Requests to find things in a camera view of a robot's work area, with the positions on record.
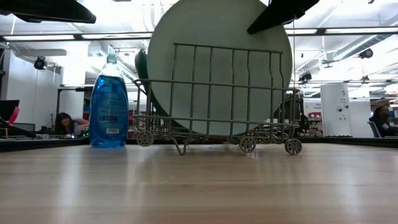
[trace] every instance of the woman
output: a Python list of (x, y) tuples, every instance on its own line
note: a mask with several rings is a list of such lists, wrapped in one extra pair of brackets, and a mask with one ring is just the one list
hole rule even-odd
[(80, 134), (82, 130), (88, 127), (88, 121), (85, 119), (73, 120), (69, 114), (60, 113), (55, 120), (55, 131), (59, 135), (73, 135)]
[(374, 110), (373, 117), (369, 118), (376, 124), (377, 130), (382, 138), (385, 136), (396, 136), (398, 135), (398, 128), (391, 127), (388, 122), (388, 117), (390, 117), (390, 111), (386, 106), (380, 106)]

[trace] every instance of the white plate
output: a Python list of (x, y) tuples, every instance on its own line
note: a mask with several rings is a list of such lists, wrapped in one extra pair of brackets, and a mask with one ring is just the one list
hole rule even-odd
[[(249, 35), (246, 30), (266, 8), (259, 0), (180, 0), (172, 6), (158, 23), (148, 49), (147, 68), (150, 79), (171, 80), (174, 61), (174, 43), (215, 45), (245, 49), (278, 50), (282, 55), (282, 73), (285, 86), (289, 86), (292, 73), (292, 53), (289, 39), (282, 26)], [(192, 81), (193, 47), (179, 47), (176, 80)], [(248, 84), (247, 53), (235, 55), (236, 84)], [(279, 55), (272, 55), (271, 69), (274, 86), (282, 87)], [(208, 82), (210, 74), (210, 50), (198, 48), (196, 81)], [(232, 83), (232, 51), (214, 49), (213, 83)], [(271, 86), (269, 54), (251, 53), (251, 85)], [(193, 118), (207, 118), (208, 86), (195, 87)], [(153, 94), (166, 112), (170, 108), (170, 85), (154, 83)], [(176, 84), (172, 116), (190, 117), (191, 86)], [(211, 119), (230, 120), (231, 87), (213, 86), (211, 94)], [(274, 93), (274, 110), (281, 103), (281, 92)], [(234, 94), (234, 119), (246, 120), (248, 91), (236, 88)], [(271, 115), (271, 91), (252, 90), (251, 121), (262, 122)], [(189, 128), (189, 121), (176, 120)], [(229, 123), (211, 123), (210, 134), (229, 135)], [(233, 133), (245, 132), (245, 124), (234, 124)], [(206, 122), (193, 122), (193, 131), (206, 133)]]

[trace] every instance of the fluorescent light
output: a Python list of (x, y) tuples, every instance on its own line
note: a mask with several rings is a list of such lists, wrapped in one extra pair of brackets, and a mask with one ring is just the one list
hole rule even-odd
[(330, 84), (330, 83), (345, 83), (346, 81), (334, 81), (334, 80), (325, 80), (325, 81), (296, 81), (296, 82), (290, 82), (290, 84), (296, 83), (296, 84)]
[[(350, 100), (388, 100), (391, 97), (350, 97)], [(320, 100), (321, 98), (305, 98), (306, 100)]]
[(83, 39), (128, 39), (128, 38), (151, 38), (151, 33), (130, 33), (130, 34), (83, 34)]
[(10, 35), (4, 36), (4, 40), (73, 40), (73, 35)]
[(326, 34), (360, 34), (360, 33), (381, 33), (381, 32), (398, 32), (398, 27), (374, 27), (374, 28), (340, 28), (327, 29)]
[(293, 34), (314, 34), (317, 32), (316, 29), (286, 29), (286, 34), (287, 35), (293, 35)]
[(62, 87), (67, 88), (82, 88), (82, 87), (94, 87), (93, 84), (77, 84), (77, 85), (61, 85)]
[(119, 49), (115, 49), (116, 52), (138, 52), (139, 49), (137, 48), (132, 48), (132, 47), (128, 47), (128, 48), (119, 48)]

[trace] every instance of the security camera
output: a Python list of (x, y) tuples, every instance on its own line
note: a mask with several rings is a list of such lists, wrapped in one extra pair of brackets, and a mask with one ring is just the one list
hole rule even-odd
[(299, 82), (308, 82), (308, 81), (310, 81), (312, 79), (312, 75), (311, 75), (311, 72), (304, 72), (304, 73), (302, 73), (302, 74), (300, 74), (299, 76), (298, 76), (298, 81)]
[(359, 54), (360, 59), (373, 57), (373, 50), (367, 49)]
[(38, 70), (46, 70), (47, 69), (47, 62), (45, 61), (44, 56), (37, 57), (35, 61), (34, 67)]
[(365, 76), (362, 77), (362, 83), (363, 83), (363, 84), (365, 84), (366, 81), (369, 81), (369, 80), (370, 80), (370, 79), (369, 79), (369, 76), (368, 76), (368, 75), (365, 75)]

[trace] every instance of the wire dish rack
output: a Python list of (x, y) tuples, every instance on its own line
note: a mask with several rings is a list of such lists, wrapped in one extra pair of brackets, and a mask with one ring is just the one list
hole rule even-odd
[[(281, 76), (282, 83), (285, 83), (285, 77), (281, 72), (282, 68), (282, 54), (283, 52), (273, 51), (273, 50), (256, 50), (256, 49), (236, 49), (236, 48), (227, 48), (227, 47), (217, 47), (210, 45), (197, 45), (197, 44), (183, 44), (183, 43), (174, 43), (175, 47), (175, 55), (174, 55), (174, 64), (172, 70), (172, 79), (171, 80), (153, 80), (153, 79), (138, 79), (134, 81), (134, 84), (138, 87), (137, 93), (137, 109), (133, 115), (134, 120), (134, 136), (138, 143), (138, 145), (143, 147), (151, 146), (155, 139), (172, 141), (177, 151), (180, 155), (185, 155), (187, 151), (187, 146), (190, 143), (204, 143), (212, 139), (217, 139), (230, 143), (237, 144), (243, 152), (249, 153), (255, 150), (256, 144), (283, 144), (285, 143), (285, 150), (287, 153), (291, 155), (300, 154), (302, 151), (302, 143), (298, 139), (292, 139), (294, 135), (295, 128), (298, 128), (299, 125), (295, 122), (295, 98), (299, 90), (294, 88), (285, 87), (284, 84), (280, 88), (274, 87), (274, 73), (271, 70), (271, 55), (276, 54), (279, 56), (279, 72)], [(213, 69), (213, 50), (214, 49), (223, 49), (232, 51), (232, 77), (235, 76), (234, 69), (234, 56), (236, 51), (245, 52), (247, 57), (247, 73), (250, 76), (251, 71), (249, 67), (249, 60), (251, 58), (251, 54), (262, 53), (269, 54), (269, 73), (271, 75), (271, 86), (263, 87), (263, 86), (253, 86), (253, 85), (235, 85), (235, 84), (221, 84), (221, 83), (213, 83), (213, 82), (196, 82), (193, 77), (193, 81), (179, 81), (175, 80), (175, 70), (177, 64), (177, 54), (179, 47), (190, 47), (193, 50), (193, 74), (195, 74), (196, 69), (196, 54), (199, 48), (205, 48), (210, 50), (210, 80), (212, 76)], [(170, 89), (170, 111), (168, 114), (159, 114), (155, 109), (152, 98), (152, 86), (155, 83), (164, 83), (171, 86)], [(190, 116), (189, 117), (175, 117), (173, 114), (173, 103), (174, 103), (174, 89), (175, 85), (190, 85), (192, 86), (190, 96)], [(195, 99), (195, 86), (208, 86), (208, 112), (206, 119), (195, 118), (194, 109), (193, 109), (193, 101)], [(223, 86), (231, 88), (231, 117), (230, 119), (211, 119), (210, 117), (210, 106), (211, 106), (211, 89), (213, 86)], [(234, 91), (236, 88), (243, 88), (248, 91), (247, 100), (247, 119), (246, 120), (236, 120), (234, 118)], [(269, 90), (271, 102), (271, 117), (264, 122), (254, 122), (250, 120), (251, 114), (251, 92), (254, 89), (258, 90)], [(141, 93), (146, 94), (146, 112), (140, 112), (140, 95)], [(274, 108), (274, 94), (282, 95), (282, 103), (278, 108)], [(290, 102), (289, 110), (287, 111), (285, 108), (285, 103)], [(175, 125), (173, 121), (189, 121), (189, 128), (182, 128), (181, 126)], [(196, 121), (207, 122), (207, 132), (206, 133), (196, 133), (193, 131), (193, 123)], [(215, 136), (210, 134), (210, 123), (229, 123), (230, 124), (230, 135), (229, 136)], [(233, 127), (235, 124), (245, 124), (246, 131), (242, 134), (233, 134)], [(178, 142), (183, 142), (183, 147), (178, 145)]]

